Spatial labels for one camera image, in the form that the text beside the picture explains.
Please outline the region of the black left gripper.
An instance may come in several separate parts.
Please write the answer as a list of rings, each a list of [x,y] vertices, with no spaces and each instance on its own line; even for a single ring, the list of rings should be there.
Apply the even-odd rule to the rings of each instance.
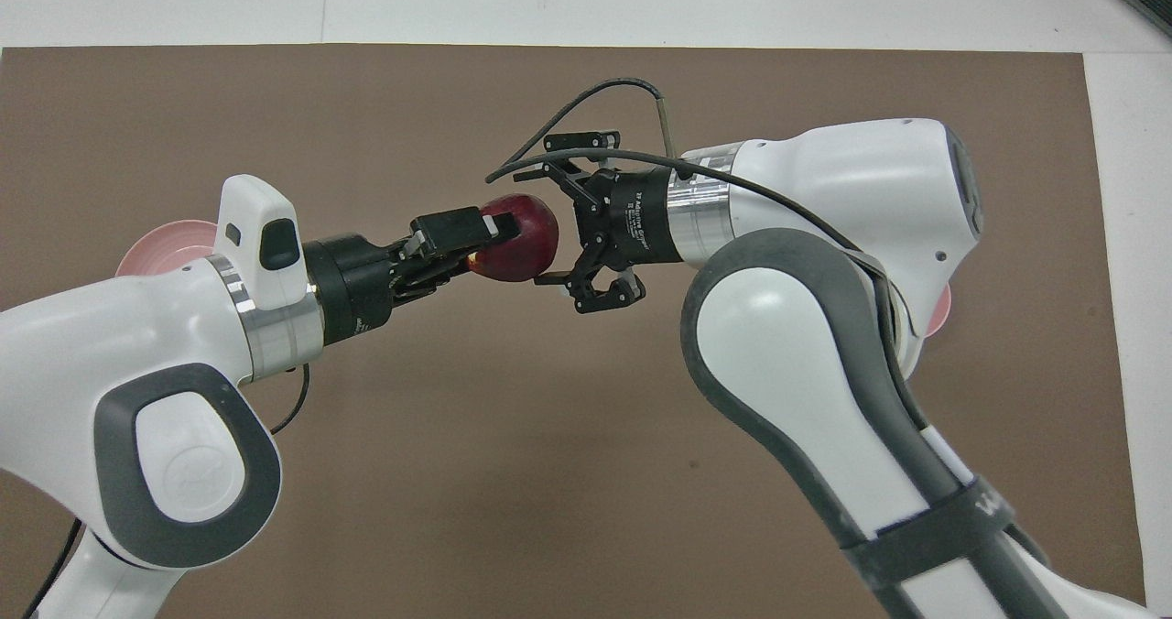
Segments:
[[[482,215],[477,208],[421,215],[413,234],[377,246],[356,233],[304,244],[304,259],[331,345],[376,329],[391,310],[430,295],[469,272],[469,257],[515,239],[515,215]]]

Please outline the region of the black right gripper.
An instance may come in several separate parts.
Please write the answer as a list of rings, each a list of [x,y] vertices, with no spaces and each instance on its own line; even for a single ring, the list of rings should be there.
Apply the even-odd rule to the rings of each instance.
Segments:
[[[544,135],[543,150],[616,150],[621,135],[615,128],[602,131]],[[539,286],[558,286],[573,298],[579,314],[626,310],[647,294],[633,266],[679,263],[677,245],[668,223],[668,168],[620,172],[609,168],[595,174],[582,171],[572,159],[540,163],[512,174],[515,182],[551,179],[574,203],[581,237],[581,256],[568,272],[546,272],[534,278]],[[593,281],[602,268],[618,277],[607,290]]]

